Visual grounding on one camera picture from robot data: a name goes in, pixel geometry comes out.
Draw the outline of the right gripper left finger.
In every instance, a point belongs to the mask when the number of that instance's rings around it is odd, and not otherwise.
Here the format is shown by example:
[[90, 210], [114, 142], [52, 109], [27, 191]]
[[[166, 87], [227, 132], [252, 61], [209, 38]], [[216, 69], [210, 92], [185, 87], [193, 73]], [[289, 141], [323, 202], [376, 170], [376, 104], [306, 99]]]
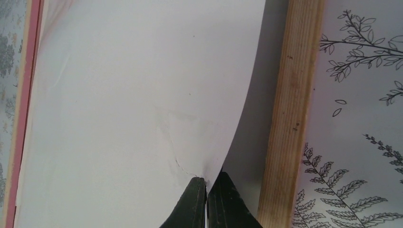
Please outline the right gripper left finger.
[[203, 228], [207, 192], [204, 178], [193, 177], [160, 228]]

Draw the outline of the sunset photo print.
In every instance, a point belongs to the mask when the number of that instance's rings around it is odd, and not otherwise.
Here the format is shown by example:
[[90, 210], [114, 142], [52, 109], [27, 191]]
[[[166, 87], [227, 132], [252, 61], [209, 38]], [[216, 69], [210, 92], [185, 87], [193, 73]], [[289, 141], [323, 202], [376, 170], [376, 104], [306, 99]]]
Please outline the sunset photo print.
[[157, 228], [239, 124], [263, 0], [47, 0], [17, 228]]

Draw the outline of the pink wooden picture frame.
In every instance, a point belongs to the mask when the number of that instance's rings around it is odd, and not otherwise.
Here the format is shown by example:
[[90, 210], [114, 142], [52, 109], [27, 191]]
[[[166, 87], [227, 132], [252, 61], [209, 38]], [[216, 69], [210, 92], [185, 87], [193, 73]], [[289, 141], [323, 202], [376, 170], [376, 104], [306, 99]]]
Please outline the pink wooden picture frame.
[[[281, 50], [279, 77], [273, 104], [269, 148], [285, 149], [286, 164], [278, 156], [268, 153], [263, 157], [266, 164], [263, 189], [264, 200], [259, 203], [258, 219], [264, 227], [273, 222], [276, 228], [288, 228], [293, 214], [297, 171], [302, 153], [307, 107], [310, 100], [311, 74], [314, 56], [320, 37], [323, 0], [290, 0], [284, 9], [274, 9], [265, 1], [257, 54], [246, 100], [257, 88], [257, 76], [265, 65], [273, 66], [263, 49]], [[17, 92], [16, 119], [4, 195], [1, 227], [15, 228], [19, 178], [23, 165], [24, 144], [27, 137], [31, 92], [34, 81], [42, 22], [45, 17], [46, 0], [28, 1], [27, 28], [23, 42], [24, 62], [20, 69]], [[246, 114], [246, 100], [240, 120]], [[236, 129], [230, 149], [240, 142], [240, 125]]]

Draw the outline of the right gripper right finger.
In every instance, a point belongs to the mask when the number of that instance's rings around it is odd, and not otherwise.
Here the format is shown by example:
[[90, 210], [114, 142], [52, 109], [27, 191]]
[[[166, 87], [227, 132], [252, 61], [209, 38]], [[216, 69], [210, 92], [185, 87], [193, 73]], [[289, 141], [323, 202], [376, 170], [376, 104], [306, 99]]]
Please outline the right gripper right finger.
[[233, 181], [220, 172], [207, 198], [209, 228], [262, 228], [250, 213]]

